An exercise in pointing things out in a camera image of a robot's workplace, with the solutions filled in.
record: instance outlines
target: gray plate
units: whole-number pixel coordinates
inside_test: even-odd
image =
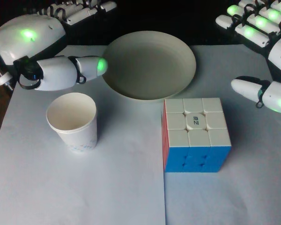
[[[107,84],[129,98],[155,100],[182,91],[192,81],[196,59],[178,38],[139,31],[113,41],[104,53]]]

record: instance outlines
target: white table surface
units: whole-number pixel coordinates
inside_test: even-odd
[[[232,150],[219,173],[165,174],[167,225],[281,225],[281,114],[230,87],[240,75],[270,80],[265,59],[243,45],[192,49],[196,76],[175,97],[220,97]],[[87,156],[68,152],[45,120],[50,102],[73,91],[98,104],[99,143]],[[0,131],[0,224],[165,224],[161,106],[122,97],[102,78],[55,92],[17,86]]]

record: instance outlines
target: cup rim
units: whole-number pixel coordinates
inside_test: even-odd
[[[95,101],[93,100],[93,98],[90,97],[90,96],[88,96],[88,95],[86,95],[86,94],[79,93],[79,92],[71,92],[71,93],[67,93],[67,94],[65,94],[65,95],[69,95],[69,94],[81,94],[81,95],[85,95],[85,96],[89,97],[89,98],[95,103]],[[46,120],[47,120],[49,126],[50,126],[54,131],[56,131],[56,132],[58,132],[58,133],[63,133],[63,134],[76,133],[76,132],[78,132],[78,131],[84,130],[84,129],[85,129],[86,127],[88,127],[94,120],[97,119],[98,110],[97,110],[97,106],[96,106],[96,103],[95,103],[95,107],[96,107],[95,116],[94,116],[94,118],[93,118],[92,120],[90,120],[87,124],[83,125],[82,127],[73,129],[73,130],[60,130],[60,129],[55,128],[55,127],[49,122],[49,120],[48,120],[48,110],[49,110],[50,106],[53,104],[53,102],[55,102],[57,99],[59,99],[59,98],[62,97],[62,96],[65,96],[65,95],[61,95],[61,96],[59,96],[58,98],[56,98],[54,101],[52,101],[52,102],[50,103],[50,105],[48,106],[47,110],[46,110]]]

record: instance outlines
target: paper cup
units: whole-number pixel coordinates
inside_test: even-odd
[[[74,152],[86,152],[97,144],[97,110],[94,100],[81,93],[55,99],[47,109],[47,121]]]

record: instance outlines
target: puzzle cube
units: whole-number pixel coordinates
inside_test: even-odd
[[[166,99],[162,139],[165,172],[218,172],[231,149],[220,99]]]

